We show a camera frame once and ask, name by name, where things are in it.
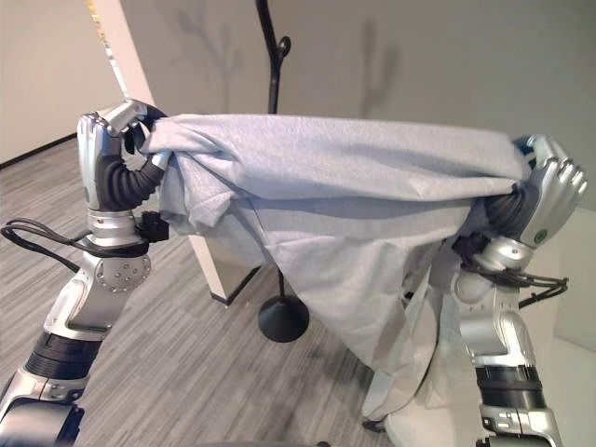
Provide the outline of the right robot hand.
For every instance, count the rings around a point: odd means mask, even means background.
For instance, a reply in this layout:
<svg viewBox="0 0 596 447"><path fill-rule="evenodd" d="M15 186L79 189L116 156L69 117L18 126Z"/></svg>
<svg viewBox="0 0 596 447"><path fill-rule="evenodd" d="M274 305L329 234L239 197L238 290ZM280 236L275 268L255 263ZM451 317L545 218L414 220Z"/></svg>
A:
<svg viewBox="0 0 596 447"><path fill-rule="evenodd" d="M514 141L531 172L507 195L484 200L490 226L501 236L533 249L546 243L564 226L585 194L586 173L559 143L546 135Z"/></svg>

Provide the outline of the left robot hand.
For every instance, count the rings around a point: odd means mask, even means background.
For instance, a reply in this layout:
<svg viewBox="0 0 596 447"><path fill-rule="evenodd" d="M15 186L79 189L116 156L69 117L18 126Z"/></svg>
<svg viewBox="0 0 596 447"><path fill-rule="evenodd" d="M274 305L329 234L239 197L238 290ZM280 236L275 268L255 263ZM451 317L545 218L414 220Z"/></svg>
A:
<svg viewBox="0 0 596 447"><path fill-rule="evenodd" d="M166 115L153 105L125 100L82 115L77 124L79 167L88 207L104 212L133 210L152 195L164 177L170 152L149 155L129 169L122 152L141 150L155 122Z"/></svg>

